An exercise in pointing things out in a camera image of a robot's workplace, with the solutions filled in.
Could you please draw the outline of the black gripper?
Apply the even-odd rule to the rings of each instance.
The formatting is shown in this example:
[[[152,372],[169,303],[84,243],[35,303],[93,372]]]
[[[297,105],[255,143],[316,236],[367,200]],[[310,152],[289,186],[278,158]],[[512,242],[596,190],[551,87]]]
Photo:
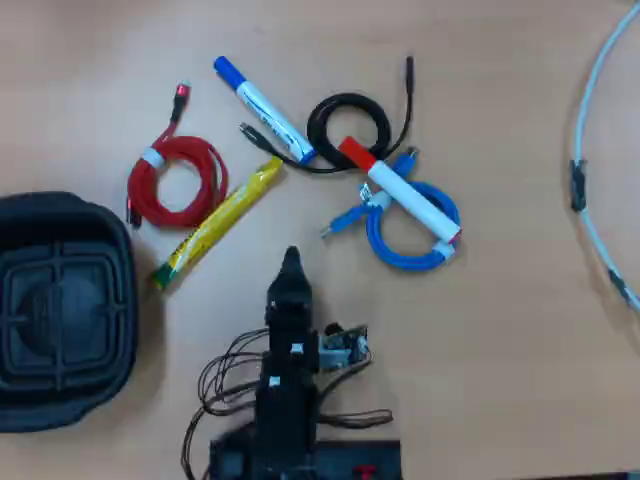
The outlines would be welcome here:
[[[268,288],[265,322],[269,329],[269,362],[273,372],[319,371],[319,335],[312,326],[308,303],[277,300],[293,287],[298,301],[311,301],[312,287],[304,272],[300,251],[288,247],[278,273]]]

